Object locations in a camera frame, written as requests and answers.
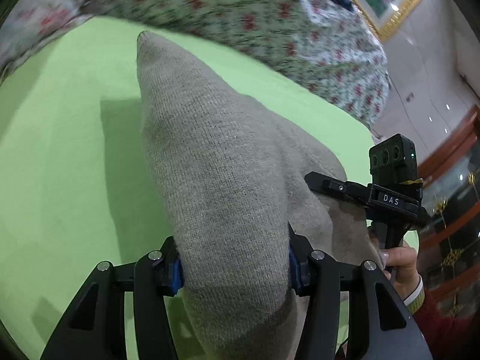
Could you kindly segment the red sleeve right forearm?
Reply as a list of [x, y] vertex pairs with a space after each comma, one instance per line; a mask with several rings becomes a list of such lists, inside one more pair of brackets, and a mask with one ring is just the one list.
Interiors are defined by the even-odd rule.
[[467, 319], [442, 315], [421, 277], [403, 302], [424, 336], [432, 359], [479, 359], [479, 310]]

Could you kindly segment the person's right hand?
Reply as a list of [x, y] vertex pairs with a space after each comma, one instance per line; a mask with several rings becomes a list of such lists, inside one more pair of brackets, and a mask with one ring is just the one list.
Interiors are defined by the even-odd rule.
[[371, 228], [368, 229], [368, 235], [377, 248], [383, 266], [396, 269], [393, 286], [402, 300], [406, 301], [411, 295], [417, 295], [417, 289], [422, 288], [422, 278], [417, 271], [416, 250], [408, 244], [383, 250], [380, 248], [379, 239]]

